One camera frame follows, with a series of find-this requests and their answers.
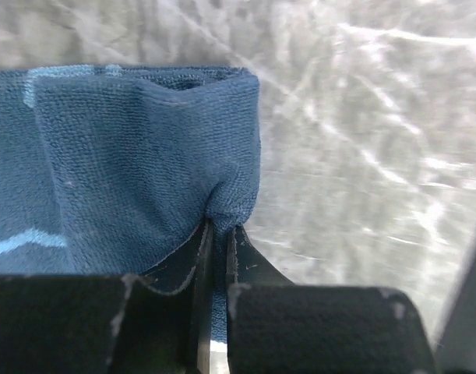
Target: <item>black plastic frame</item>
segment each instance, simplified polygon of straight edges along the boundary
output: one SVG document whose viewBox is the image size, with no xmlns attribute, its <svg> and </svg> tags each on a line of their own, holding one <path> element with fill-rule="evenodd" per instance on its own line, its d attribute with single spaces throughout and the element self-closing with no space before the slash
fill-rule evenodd
<svg viewBox="0 0 476 374">
<path fill-rule="evenodd" d="M 447 373 L 476 374 L 476 253 L 436 349 Z"/>
</svg>

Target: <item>gray background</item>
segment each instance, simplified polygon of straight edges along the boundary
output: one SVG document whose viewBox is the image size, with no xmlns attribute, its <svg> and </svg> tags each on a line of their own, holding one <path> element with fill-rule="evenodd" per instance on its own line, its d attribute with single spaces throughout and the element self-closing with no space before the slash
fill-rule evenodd
<svg viewBox="0 0 476 374">
<path fill-rule="evenodd" d="M 0 0 L 0 68 L 78 63 L 250 68 L 256 246 L 402 288 L 437 337 L 476 239 L 476 0 Z"/>
</svg>

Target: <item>light blue stripe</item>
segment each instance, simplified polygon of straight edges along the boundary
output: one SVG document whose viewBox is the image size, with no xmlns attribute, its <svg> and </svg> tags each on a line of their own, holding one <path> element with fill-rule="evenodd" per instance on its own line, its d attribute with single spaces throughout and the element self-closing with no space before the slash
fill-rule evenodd
<svg viewBox="0 0 476 374">
<path fill-rule="evenodd" d="M 72 77 L 72 76 L 92 76 L 94 67 L 92 65 L 70 65 L 70 66 L 52 66 L 49 68 L 37 68 L 28 70 L 27 80 L 23 93 L 23 102 L 33 108 L 35 106 L 34 82 L 39 76 L 51 77 Z"/>
<path fill-rule="evenodd" d="M 107 76 L 121 76 L 122 67 L 120 65 L 107 65 L 104 70 Z"/>
<path fill-rule="evenodd" d="M 31 228 L 21 234 L 0 241 L 0 255 L 11 252 L 25 244 L 39 244 L 45 247 L 66 247 L 66 239 L 62 235 L 52 235 Z"/>
</svg>

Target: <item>blue microfiber cloth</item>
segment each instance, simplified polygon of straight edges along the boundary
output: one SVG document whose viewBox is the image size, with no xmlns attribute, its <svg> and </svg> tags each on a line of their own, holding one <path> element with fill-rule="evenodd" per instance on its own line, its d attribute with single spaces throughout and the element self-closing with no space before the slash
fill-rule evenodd
<svg viewBox="0 0 476 374">
<path fill-rule="evenodd" d="M 259 188 L 259 82 L 228 67 L 0 72 L 0 273 L 142 273 Z M 223 288 L 213 339 L 225 340 Z"/>
</svg>

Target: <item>towel fold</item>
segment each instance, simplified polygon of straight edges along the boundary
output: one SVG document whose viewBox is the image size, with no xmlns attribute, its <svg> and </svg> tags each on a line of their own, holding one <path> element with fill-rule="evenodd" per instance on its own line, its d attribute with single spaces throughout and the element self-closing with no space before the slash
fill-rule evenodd
<svg viewBox="0 0 476 374">
<path fill-rule="evenodd" d="M 222 278 L 259 188 L 258 95 L 227 67 L 0 72 L 0 273 L 142 273 L 209 217 Z"/>
</svg>

